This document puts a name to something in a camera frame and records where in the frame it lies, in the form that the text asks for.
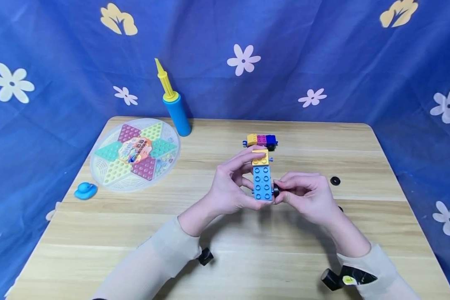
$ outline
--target rubber duck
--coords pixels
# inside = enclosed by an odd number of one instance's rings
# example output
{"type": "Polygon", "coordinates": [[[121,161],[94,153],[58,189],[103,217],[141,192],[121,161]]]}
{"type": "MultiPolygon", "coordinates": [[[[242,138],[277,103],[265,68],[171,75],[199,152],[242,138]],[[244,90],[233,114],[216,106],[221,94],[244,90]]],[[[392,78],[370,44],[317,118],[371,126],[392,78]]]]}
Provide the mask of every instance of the rubber duck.
{"type": "Polygon", "coordinates": [[[78,185],[77,190],[73,194],[80,200],[88,200],[95,196],[97,190],[97,186],[93,183],[83,182],[78,185]]]}

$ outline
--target sleeve cuff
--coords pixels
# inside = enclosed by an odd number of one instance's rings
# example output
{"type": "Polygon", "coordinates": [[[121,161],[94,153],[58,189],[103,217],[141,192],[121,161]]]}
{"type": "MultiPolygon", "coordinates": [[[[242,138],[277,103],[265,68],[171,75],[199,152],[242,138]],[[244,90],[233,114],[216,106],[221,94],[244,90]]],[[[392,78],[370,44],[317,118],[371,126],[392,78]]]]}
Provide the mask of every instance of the sleeve cuff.
{"type": "Polygon", "coordinates": [[[166,272],[173,278],[202,253],[198,241],[199,237],[191,237],[182,230],[178,217],[166,222],[150,237],[150,243],[165,263],[166,272]]]}
{"type": "Polygon", "coordinates": [[[348,265],[377,277],[377,280],[372,283],[357,286],[358,291],[364,299],[385,293],[399,276],[395,265],[380,246],[372,242],[371,245],[370,252],[362,257],[347,257],[339,253],[337,254],[341,265],[348,265]]]}

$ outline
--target yellow lego brick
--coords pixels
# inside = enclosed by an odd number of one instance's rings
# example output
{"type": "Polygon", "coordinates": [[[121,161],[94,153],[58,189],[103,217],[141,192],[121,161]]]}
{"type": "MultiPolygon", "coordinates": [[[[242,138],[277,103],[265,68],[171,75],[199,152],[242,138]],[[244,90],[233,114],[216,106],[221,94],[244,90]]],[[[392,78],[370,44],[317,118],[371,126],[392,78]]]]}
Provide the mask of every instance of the yellow lego brick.
{"type": "Polygon", "coordinates": [[[250,147],[252,145],[257,144],[257,134],[251,133],[250,135],[247,135],[247,147],[250,147]]]}
{"type": "Polygon", "coordinates": [[[265,157],[262,159],[254,159],[252,161],[252,165],[268,165],[268,150],[267,149],[263,149],[263,150],[253,150],[252,152],[264,152],[265,153],[265,157]]]}

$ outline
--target blue fabric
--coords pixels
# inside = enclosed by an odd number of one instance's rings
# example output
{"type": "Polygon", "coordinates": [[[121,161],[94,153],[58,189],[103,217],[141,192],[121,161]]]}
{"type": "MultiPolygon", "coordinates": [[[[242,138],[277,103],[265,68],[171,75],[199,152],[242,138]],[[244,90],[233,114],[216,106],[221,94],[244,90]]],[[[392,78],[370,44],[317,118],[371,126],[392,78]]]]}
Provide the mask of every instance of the blue fabric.
{"type": "Polygon", "coordinates": [[[450,282],[450,1],[115,4],[0,0],[0,299],[106,121],[167,115],[154,57],[196,118],[373,127],[450,282]]]}

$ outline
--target table surface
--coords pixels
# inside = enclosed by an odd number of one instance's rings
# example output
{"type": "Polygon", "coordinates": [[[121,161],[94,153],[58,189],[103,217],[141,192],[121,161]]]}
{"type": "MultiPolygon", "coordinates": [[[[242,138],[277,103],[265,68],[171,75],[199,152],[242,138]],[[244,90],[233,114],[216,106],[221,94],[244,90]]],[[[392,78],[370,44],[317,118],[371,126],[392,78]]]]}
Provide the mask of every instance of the table surface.
{"type": "MultiPolygon", "coordinates": [[[[113,117],[101,136],[133,119],[113,117]]],[[[450,299],[449,284],[370,127],[243,120],[193,120],[174,170],[139,192],[99,187],[92,199],[76,199],[80,182],[94,182],[88,157],[7,299],[90,297],[121,259],[207,192],[216,165],[241,151],[252,132],[277,136],[273,177],[287,171],[338,176],[342,183],[332,186],[338,204],[420,297],[450,299]]],[[[156,299],[360,299],[354,288],[326,290],[320,275],[329,266],[339,270],[333,242],[284,203],[218,219],[200,244],[215,259],[207,266],[189,263],[156,299]]]]}

